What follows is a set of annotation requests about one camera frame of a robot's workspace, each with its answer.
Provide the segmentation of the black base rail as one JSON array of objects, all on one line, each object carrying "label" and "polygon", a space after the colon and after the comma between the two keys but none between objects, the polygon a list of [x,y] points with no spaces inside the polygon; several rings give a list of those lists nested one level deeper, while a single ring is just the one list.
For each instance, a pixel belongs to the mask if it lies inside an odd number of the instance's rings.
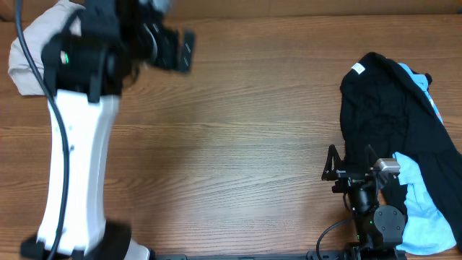
[{"label": "black base rail", "polygon": [[222,256],[186,256],[185,254],[157,254],[155,260],[352,260],[346,251],[308,251],[302,254],[255,254]]}]

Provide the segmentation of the light blue shirt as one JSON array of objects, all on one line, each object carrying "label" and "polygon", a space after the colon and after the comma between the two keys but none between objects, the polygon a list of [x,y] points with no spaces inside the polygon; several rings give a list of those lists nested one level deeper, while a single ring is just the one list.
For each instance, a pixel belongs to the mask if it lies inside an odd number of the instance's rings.
[{"label": "light blue shirt", "polygon": [[406,64],[398,74],[404,83],[406,130],[404,147],[393,153],[401,166],[398,187],[405,195],[407,223],[398,249],[414,255],[440,253],[461,240],[461,154],[450,139],[430,94],[431,77]]}]

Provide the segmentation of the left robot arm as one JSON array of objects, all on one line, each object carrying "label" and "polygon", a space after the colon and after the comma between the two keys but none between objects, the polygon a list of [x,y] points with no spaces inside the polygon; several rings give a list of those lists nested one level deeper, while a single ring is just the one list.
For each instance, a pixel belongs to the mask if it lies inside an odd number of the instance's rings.
[{"label": "left robot arm", "polygon": [[163,25],[168,1],[87,1],[31,66],[51,116],[51,166],[43,220],[25,240],[27,259],[153,259],[131,228],[105,218],[108,144],[123,81],[140,64],[187,73],[195,35]]}]

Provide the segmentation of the black garment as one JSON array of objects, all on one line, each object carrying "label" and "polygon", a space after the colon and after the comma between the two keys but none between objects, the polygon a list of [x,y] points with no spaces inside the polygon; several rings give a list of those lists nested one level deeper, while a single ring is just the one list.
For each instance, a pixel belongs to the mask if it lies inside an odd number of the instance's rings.
[{"label": "black garment", "polygon": [[461,154],[426,94],[431,82],[379,53],[363,56],[340,86],[345,163],[364,169],[367,145],[378,157],[411,159],[460,246]]}]

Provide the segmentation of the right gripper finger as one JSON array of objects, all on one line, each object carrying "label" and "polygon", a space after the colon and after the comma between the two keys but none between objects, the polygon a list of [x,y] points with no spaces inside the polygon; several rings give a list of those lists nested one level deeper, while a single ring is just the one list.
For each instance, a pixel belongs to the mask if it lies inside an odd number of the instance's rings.
[{"label": "right gripper finger", "polygon": [[342,159],[334,144],[331,144],[328,148],[328,154],[326,164],[322,172],[322,181],[336,181],[338,177],[337,170],[342,168]]},{"label": "right gripper finger", "polygon": [[375,163],[378,161],[379,157],[375,153],[375,150],[370,144],[365,147],[365,167],[367,171],[374,171]]}]

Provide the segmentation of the beige khaki shorts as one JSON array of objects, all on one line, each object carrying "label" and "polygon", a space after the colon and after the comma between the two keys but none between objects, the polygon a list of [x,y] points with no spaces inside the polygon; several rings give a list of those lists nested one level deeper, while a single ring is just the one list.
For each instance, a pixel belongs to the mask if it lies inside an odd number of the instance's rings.
[{"label": "beige khaki shorts", "polygon": [[[52,36],[62,31],[69,16],[78,9],[84,9],[81,4],[68,0],[57,1],[51,8],[36,18],[27,26],[23,35],[33,61],[43,77],[44,65],[41,52]],[[16,38],[10,48],[8,75],[18,89],[20,95],[44,95],[35,78],[25,54]]]}]

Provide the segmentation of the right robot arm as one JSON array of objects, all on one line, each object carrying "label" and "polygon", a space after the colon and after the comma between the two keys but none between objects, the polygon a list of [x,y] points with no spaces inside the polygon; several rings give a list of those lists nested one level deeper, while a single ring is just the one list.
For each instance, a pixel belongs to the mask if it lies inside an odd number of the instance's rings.
[{"label": "right robot arm", "polygon": [[[381,205],[378,199],[379,190],[397,179],[400,165],[394,158],[377,157],[370,145],[365,148],[365,159],[365,170],[352,170],[340,158],[333,144],[328,148],[321,179],[334,182],[332,191],[343,196],[344,206],[352,216],[323,231],[315,248],[318,259],[406,258],[404,251],[396,249],[403,242],[404,214],[394,206]],[[357,241],[346,244],[342,251],[322,251],[321,241],[327,233],[350,221],[354,223]]]}]

